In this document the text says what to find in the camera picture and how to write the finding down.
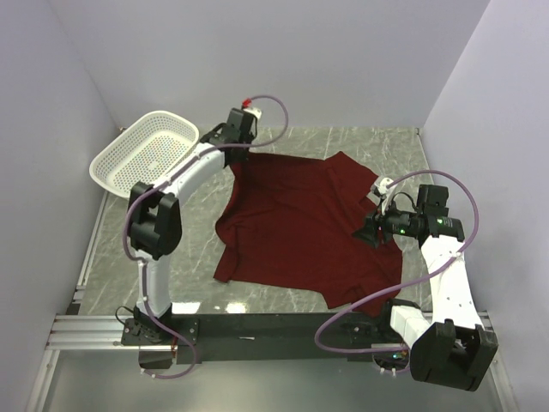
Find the dark red t shirt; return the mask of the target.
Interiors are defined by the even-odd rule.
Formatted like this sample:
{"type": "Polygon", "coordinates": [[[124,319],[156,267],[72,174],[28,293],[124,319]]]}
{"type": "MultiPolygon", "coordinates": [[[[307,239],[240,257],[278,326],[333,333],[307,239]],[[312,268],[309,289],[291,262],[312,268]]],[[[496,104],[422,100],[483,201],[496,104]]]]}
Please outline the dark red t shirt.
{"type": "Polygon", "coordinates": [[[330,309],[401,282],[395,242],[373,248],[353,237],[376,208],[369,168],[339,152],[326,160],[250,154],[231,170],[214,279],[317,292],[330,309]]]}

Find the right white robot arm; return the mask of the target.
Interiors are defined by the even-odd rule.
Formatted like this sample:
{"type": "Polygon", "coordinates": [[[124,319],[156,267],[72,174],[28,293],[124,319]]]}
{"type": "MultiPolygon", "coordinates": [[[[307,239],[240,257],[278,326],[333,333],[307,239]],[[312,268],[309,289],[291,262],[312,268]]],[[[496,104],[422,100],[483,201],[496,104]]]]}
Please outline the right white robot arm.
{"type": "Polygon", "coordinates": [[[486,330],[474,306],[461,247],[460,220],[449,216],[449,192],[439,185],[421,185],[413,211],[395,205],[392,179],[379,178],[372,192],[377,210],[365,218],[354,237],[378,248],[394,236],[416,239],[431,278],[432,314],[426,319],[413,304],[393,302],[378,319],[377,334],[385,342],[403,338],[416,381],[476,391],[498,350],[494,332],[486,330]]]}

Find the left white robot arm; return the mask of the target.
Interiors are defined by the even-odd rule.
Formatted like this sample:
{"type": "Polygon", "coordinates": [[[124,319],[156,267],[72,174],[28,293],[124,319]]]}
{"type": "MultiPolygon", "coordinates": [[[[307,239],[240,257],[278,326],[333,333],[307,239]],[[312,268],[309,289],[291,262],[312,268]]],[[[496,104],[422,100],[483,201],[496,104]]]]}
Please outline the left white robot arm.
{"type": "Polygon", "coordinates": [[[155,184],[138,182],[130,191],[123,246],[139,270],[133,316],[153,345],[172,333],[169,275],[172,253],[183,235],[181,206],[211,176],[246,158],[261,116],[255,107],[233,108],[227,121],[206,133],[165,178],[155,184]]]}

